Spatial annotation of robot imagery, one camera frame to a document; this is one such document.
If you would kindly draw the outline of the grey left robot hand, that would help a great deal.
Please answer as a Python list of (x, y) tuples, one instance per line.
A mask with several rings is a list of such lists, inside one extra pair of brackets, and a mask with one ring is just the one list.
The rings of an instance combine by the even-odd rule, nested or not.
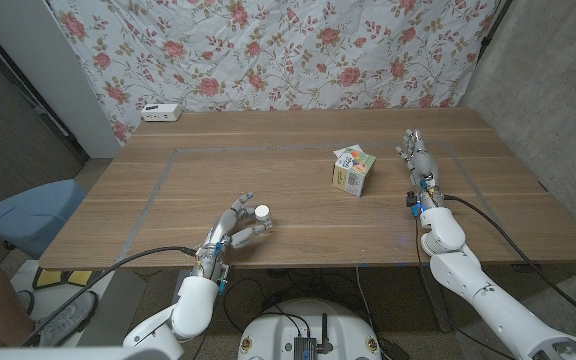
[(196, 252), (192, 276), (216, 282), (226, 267), (223, 258), (228, 248), (243, 248), (273, 227), (267, 205), (246, 206), (253, 196), (253, 192), (243, 194), (218, 218)]

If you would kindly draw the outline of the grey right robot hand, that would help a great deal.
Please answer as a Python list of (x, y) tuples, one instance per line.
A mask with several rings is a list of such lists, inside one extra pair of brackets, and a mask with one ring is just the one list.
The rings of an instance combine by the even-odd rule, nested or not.
[(410, 181), (417, 199), (425, 208), (443, 207), (444, 197), (439, 186), (439, 170), (431, 153), (426, 149), (419, 129), (407, 129), (403, 136), (404, 148), (396, 152), (410, 173)]

